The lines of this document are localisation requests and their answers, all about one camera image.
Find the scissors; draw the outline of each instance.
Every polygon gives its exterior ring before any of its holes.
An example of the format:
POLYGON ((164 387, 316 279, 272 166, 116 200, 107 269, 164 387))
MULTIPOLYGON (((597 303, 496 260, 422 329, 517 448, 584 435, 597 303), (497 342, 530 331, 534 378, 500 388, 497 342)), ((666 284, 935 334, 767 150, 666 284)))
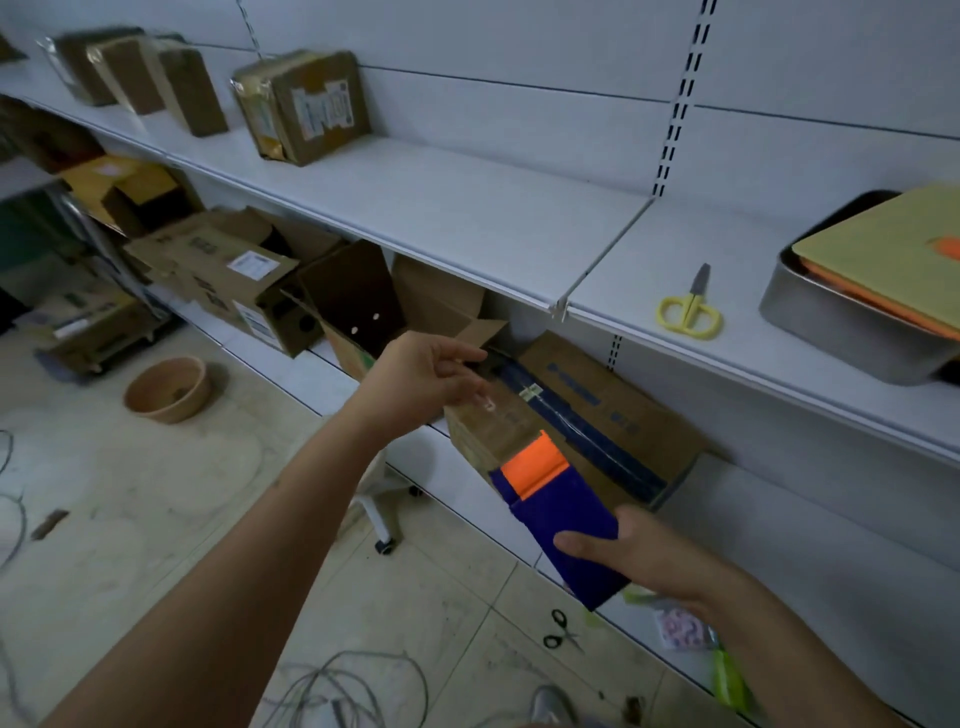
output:
POLYGON ((716 336, 723 323, 723 316, 713 306, 703 303, 708 280, 710 280, 710 264, 704 263, 697 271, 688 294, 683 298, 667 296, 660 301, 660 305, 657 306, 657 323, 668 331, 684 333, 695 339, 712 339, 716 336), (675 306, 680 307, 680 317, 676 323, 667 320, 667 311, 675 306), (701 314, 709 320, 706 328, 697 328, 697 319, 701 314))
POLYGON ((576 635, 570 634, 566 630, 566 615, 559 609, 552 609, 550 610, 550 617, 553 618, 558 627, 564 630, 564 633, 562 635, 547 635, 543 638, 543 646, 547 649, 557 649, 564 643, 564 640, 569 640, 570 644, 583 652, 584 649, 574 639, 576 635))

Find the brown plastic bowl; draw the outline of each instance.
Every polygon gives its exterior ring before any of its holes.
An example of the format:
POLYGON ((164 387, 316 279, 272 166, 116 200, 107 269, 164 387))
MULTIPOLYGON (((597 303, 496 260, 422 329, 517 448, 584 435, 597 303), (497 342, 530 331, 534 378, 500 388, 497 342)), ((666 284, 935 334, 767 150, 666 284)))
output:
POLYGON ((134 379, 123 403, 134 415, 173 425, 203 409, 211 390, 206 365, 196 356, 179 356, 134 379))

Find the person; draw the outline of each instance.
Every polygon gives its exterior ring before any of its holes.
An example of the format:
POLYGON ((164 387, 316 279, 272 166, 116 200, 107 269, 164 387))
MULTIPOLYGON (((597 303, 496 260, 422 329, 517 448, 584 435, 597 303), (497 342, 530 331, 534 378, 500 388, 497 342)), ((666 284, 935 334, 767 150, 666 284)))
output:
MULTIPOLYGON (((344 407, 283 469, 244 518, 46 718, 59 726, 245 726, 372 459, 447 404, 483 402, 465 365, 479 349, 405 333, 344 407)), ((678 599, 712 625, 756 699, 781 728, 901 726, 899 719, 749 574, 637 508, 614 541, 559 533, 562 551, 678 599)), ((534 711, 572 722, 556 690, 534 711)))

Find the tile floor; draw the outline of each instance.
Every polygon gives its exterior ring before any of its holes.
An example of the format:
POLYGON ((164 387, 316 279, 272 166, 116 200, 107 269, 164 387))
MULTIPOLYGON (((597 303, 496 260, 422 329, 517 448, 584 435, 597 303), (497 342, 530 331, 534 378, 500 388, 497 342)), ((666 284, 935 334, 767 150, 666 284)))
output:
MULTIPOLYGON (((13 332, 0 337, 0 371, 0 427, 16 438, 0 492, 25 494, 30 529, 53 508, 70 511, 0 578, 0 636, 22 701, 42 717, 229 530, 321 420, 190 328, 84 387, 49 379, 13 332), (216 365, 226 383, 216 400, 172 427, 128 415, 127 383, 178 353, 216 365)), ((383 502, 402 542, 378 555, 367 519, 348 514, 267 696, 302 674, 297 665, 342 650, 388 652, 417 662, 426 701, 410 664, 348 655, 335 667, 370 685, 389 728, 416 728, 424 715, 428 728, 520 725, 545 683, 611 724, 635 695, 647 706, 644 725, 744 725, 436 501, 398 492, 383 502), (554 608, 582 651, 542 645, 554 608)), ((0 549, 11 515, 0 510, 0 549)), ((253 725, 271 710, 262 704, 253 725)), ((0 724, 16 724, 2 697, 0 724)))

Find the person's right arm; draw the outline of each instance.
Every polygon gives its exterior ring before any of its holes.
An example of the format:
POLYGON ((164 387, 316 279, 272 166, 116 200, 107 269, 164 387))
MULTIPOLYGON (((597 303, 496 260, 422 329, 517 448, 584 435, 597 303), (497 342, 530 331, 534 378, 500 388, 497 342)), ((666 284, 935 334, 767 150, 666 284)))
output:
POLYGON ((615 541, 558 533, 564 553, 620 571, 712 626, 778 728, 902 728, 903 723, 766 587, 634 506, 615 541))

